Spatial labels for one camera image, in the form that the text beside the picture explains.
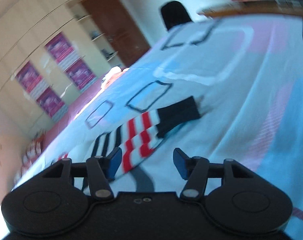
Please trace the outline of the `striped knit kids sweater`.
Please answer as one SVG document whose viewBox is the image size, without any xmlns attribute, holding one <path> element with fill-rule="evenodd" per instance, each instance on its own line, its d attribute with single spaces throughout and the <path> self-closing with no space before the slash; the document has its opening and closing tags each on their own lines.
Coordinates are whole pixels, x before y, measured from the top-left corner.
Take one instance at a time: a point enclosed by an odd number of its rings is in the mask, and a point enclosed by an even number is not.
<svg viewBox="0 0 303 240">
<path fill-rule="evenodd" d="M 144 112 L 116 129 L 98 135 L 95 140 L 62 153 L 52 163 L 64 158 L 70 158 L 73 163 L 84 163 L 90 157 L 105 157 L 118 147 L 122 150 L 122 162 L 115 174 L 115 179 L 118 179 L 150 157 L 171 130 L 199 118 L 196 100 L 190 96 L 172 105 Z"/>
</svg>

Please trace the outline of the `red white clothes pile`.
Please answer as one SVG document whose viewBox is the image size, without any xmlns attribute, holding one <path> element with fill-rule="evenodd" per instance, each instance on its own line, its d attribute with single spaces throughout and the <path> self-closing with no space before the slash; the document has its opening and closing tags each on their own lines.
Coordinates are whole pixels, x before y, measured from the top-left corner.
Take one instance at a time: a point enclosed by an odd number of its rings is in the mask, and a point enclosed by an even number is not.
<svg viewBox="0 0 303 240">
<path fill-rule="evenodd" d="M 129 68 L 122 69 L 119 66 L 111 68 L 110 71 L 102 79 L 101 89 L 105 90 L 128 70 Z"/>
</svg>

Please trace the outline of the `lower left purple poster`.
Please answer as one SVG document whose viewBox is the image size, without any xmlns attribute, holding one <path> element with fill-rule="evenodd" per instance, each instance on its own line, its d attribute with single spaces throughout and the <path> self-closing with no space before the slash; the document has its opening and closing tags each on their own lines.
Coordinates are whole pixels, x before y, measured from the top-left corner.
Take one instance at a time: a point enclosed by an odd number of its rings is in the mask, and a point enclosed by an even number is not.
<svg viewBox="0 0 303 240">
<path fill-rule="evenodd" d="M 68 106 L 48 87 L 37 99 L 38 105 L 54 121 L 58 122 L 68 112 Z"/>
</svg>

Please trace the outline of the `purple poster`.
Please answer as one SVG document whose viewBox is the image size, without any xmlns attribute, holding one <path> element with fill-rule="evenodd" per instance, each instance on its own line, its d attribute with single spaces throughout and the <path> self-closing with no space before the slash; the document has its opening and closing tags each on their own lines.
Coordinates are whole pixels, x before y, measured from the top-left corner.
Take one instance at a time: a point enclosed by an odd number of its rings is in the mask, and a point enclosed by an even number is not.
<svg viewBox="0 0 303 240">
<path fill-rule="evenodd" d="M 66 70 L 66 75 L 81 92 L 87 90 L 97 81 L 96 75 L 90 70 L 82 58 L 77 59 Z"/>
<path fill-rule="evenodd" d="M 63 72 L 80 58 L 71 42 L 62 32 L 53 37 L 45 45 L 45 48 Z"/>
<path fill-rule="evenodd" d="M 42 95 L 49 87 L 43 76 L 28 61 L 16 74 L 16 80 L 23 87 L 24 91 L 34 100 Z"/>
<path fill-rule="evenodd" d="M 68 106 L 48 87 L 37 99 L 38 105 L 54 121 L 58 122 L 68 112 Z"/>
</svg>

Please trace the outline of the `lower right purple poster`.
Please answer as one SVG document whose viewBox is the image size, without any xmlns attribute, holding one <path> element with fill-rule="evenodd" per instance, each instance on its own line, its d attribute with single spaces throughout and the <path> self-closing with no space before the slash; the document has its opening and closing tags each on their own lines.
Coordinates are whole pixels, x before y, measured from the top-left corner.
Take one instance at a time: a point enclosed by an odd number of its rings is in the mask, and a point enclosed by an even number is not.
<svg viewBox="0 0 303 240">
<path fill-rule="evenodd" d="M 87 90 L 97 81 L 96 75 L 90 70 L 82 58 L 77 59 L 66 70 L 66 75 L 81 92 Z"/>
</svg>

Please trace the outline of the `upper left purple poster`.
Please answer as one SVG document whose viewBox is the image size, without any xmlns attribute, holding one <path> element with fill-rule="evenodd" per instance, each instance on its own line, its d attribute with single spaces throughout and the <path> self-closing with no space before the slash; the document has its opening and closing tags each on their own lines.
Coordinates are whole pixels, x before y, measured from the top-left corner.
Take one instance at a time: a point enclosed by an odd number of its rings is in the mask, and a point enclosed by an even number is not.
<svg viewBox="0 0 303 240">
<path fill-rule="evenodd" d="M 16 74 L 16 80 L 23 87 L 24 91 L 34 100 L 42 95 L 49 87 L 43 76 L 28 61 Z"/>
</svg>

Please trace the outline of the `upper right purple poster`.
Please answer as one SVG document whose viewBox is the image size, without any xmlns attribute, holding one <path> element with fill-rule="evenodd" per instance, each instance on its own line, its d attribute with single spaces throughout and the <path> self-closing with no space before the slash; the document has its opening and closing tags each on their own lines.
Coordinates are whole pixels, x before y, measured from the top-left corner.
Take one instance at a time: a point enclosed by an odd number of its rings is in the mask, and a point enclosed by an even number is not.
<svg viewBox="0 0 303 240">
<path fill-rule="evenodd" d="M 53 37 L 45 45 L 45 48 L 63 72 L 80 58 L 71 42 L 62 32 Z"/>
</svg>

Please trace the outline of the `brown wooden door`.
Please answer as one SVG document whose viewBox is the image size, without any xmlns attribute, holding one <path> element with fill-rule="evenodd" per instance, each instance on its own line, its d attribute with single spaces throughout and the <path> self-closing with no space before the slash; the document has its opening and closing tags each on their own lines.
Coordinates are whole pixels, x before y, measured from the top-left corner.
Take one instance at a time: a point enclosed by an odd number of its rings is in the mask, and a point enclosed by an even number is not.
<svg viewBox="0 0 303 240">
<path fill-rule="evenodd" d="M 146 38 L 120 0 L 83 0 L 82 6 L 125 66 L 130 67 L 149 49 Z"/>
</svg>

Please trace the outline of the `cream wardrobe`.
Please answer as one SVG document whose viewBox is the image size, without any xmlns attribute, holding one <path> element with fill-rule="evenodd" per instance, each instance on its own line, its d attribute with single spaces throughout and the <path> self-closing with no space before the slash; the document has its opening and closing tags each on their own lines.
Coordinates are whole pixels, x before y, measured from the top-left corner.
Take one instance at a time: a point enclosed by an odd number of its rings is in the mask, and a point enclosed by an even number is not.
<svg viewBox="0 0 303 240">
<path fill-rule="evenodd" d="M 55 35 L 64 34 L 97 77 L 110 64 L 82 23 L 88 18 L 80 0 L 0 0 L 0 106 L 28 137 L 50 129 L 54 121 L 21 87 L 16 75 L 31 63 L 49 87 L 71 104 L 80 90 L 46 50 Z"/>
</svg>

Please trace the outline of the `black chair back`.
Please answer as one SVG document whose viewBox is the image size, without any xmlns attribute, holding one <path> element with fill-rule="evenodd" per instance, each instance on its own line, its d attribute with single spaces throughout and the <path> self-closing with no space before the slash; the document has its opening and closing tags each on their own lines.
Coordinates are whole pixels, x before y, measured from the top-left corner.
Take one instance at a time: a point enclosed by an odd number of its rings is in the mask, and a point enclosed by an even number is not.
<svg viewBox="0 0 303 240">
<path fill-rule="evenodd" d="M 173 27 L 192 22 L 188 11 L 179 1 L 170 1 L 160 7 L 163 23 L 170 31 Z"/>
</svg>

